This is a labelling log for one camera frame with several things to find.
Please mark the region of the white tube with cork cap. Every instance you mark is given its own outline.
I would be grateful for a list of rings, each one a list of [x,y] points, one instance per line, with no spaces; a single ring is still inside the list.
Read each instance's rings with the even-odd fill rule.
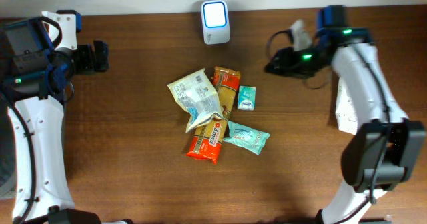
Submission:
[[[358,120],[352,98],[342,78],[338,80],[335,116],[338,129],[345,133],[355,135],[358,130]]]

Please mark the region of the small teal tissue pack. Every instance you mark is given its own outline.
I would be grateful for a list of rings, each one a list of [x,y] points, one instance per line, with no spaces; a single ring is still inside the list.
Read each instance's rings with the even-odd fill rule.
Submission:
[[[250,86],[239,86],[238,109],[253,111],[255,109],[256,88]]]

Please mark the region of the teal wet wipes pack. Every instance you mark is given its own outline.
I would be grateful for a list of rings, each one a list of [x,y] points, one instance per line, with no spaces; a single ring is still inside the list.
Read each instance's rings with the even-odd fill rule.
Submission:
[[[224,141],[259,155],[270,137],[269,133],[228,121],[229,136]]]

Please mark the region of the white snack bag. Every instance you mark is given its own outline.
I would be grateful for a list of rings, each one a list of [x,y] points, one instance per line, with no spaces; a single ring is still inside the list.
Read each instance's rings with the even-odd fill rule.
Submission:
[[[224,119],[218,92],[200,69],[167,85],[175,102],[190,114],[185,132],[207,125],[213,119]]]

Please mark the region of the orange spaghetti package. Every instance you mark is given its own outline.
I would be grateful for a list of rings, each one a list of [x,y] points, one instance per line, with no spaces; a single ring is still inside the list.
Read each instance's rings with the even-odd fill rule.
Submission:
[[[188,157],[198,160],[209,160],[214,165],[218,162],[218,156],[240,84],[240,78],[241,73],[239,71],[224,67],[215,67],[212,84],[218,92],[224,119],[214,119],[207,125],[198,127],[195,130],[191,146],[186,153]]]

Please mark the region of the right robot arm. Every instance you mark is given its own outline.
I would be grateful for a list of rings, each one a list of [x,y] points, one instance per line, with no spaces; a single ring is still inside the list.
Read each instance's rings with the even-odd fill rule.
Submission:
[[[362,223],[379,198],[410,179],[426,130],[400,108],[369,30],[351,26],[344,6],[320,9],[314,36],[302,20],[284,34],[291,46],[269,54],[265,70],[308,79],[330,67],[346,85],[358,124],[341,156],[343,182],[329,205],[318,211],[316,223]]]

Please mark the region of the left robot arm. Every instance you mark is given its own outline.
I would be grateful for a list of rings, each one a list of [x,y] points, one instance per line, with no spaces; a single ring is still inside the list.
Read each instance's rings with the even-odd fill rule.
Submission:
[[[66,104],[75,75],[109,68],[101,40],[77,42],[80,13],[44,11],[1,24],[1,100],[13,131],[16,187],[14,223],[99,223],[98,215],[75,208],[63,156]]]

